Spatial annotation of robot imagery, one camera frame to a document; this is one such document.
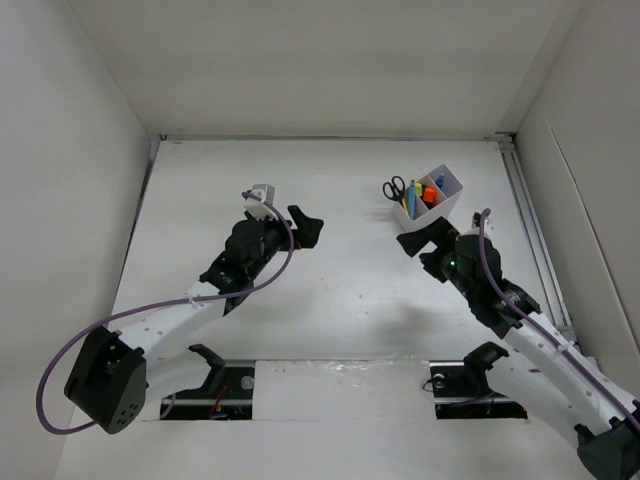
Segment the orange cap highlighter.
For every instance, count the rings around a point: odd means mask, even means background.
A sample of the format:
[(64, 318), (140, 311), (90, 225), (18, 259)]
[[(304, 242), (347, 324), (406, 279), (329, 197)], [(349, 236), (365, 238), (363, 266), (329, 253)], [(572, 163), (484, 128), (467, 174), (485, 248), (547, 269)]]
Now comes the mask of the orange cap highlighter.
[(434, 188), (425, 187), (423, 189), (423, 201), (426, 205), (431, 207), (436, 200), (437, 192)]

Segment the black handled scissors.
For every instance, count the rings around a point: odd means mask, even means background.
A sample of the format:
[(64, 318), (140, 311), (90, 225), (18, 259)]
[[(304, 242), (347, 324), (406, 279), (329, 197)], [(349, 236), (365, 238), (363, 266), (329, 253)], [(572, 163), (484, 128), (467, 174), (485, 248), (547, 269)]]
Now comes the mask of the black handled scissors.
[(400, 203), (400, 191), (404, 189), (406, 191), (406, 184), (402, 177), (394, 175), (390, 180), (386, 181), (382, 185), (383, 195), (390, 201)]

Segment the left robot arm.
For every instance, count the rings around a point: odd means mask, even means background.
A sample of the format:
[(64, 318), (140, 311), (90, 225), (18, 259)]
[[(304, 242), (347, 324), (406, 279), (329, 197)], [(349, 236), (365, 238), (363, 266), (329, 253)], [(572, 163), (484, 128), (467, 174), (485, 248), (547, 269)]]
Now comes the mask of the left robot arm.
[(119, 331), (91, 328), (64, 386), (64, 395), (108, 434), (128, 427), (151, 399), (184, 390), (212, 396), (222, 387), (223, 359), (202, 344), (170, 357), (208, 322), (231, 313), (259, 290), (256, 279), (280, 252), (314, 248), (324, 222), (296, 205), (284, 218), (268, 203), (246, 207), (223, 251), (182, 297), (135, 308), (139, 320)]

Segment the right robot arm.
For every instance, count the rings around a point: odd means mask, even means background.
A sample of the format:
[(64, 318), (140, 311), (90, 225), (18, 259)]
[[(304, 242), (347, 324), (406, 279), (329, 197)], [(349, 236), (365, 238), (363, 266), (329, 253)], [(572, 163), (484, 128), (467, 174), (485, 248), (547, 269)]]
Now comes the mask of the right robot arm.
[(521, 405), (559, 433), (596, 479), (639, 473), (639, 400), (608, 379), (564, 337), (520, 286), (506, 279), (486, 233), (490, 212), (460, 232), (447, 219), (397, 236), (434, 279), (449, 283), (497, 337), (463, 359), (469, 404), (494, 395)]

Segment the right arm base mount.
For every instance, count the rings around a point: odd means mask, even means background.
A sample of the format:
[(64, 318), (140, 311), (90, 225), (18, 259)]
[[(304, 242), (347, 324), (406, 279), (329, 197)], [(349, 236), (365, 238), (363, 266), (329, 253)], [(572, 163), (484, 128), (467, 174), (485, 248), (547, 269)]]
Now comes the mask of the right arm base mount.
[(507, 358), (508, 352), (493, 342), (486, 342), (463, 360), (429, 362), (430, 378), (424, 392), (433, 395), (438, 420), (527, 420), (524, 407), (489, 387), (486, 373), (493, 364)]

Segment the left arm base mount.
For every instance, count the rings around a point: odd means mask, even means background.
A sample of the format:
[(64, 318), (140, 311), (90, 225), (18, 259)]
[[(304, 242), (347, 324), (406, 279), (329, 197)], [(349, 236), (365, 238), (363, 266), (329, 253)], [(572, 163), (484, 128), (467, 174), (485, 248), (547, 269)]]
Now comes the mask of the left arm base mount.
[(226, 361), (209, 347), (188, 347), (188, 360), (201, 358), (206, 376), (194, 388), (172, 392), (162, 400), (160, 420), (245, 421), (253, 418), (256, 362)]

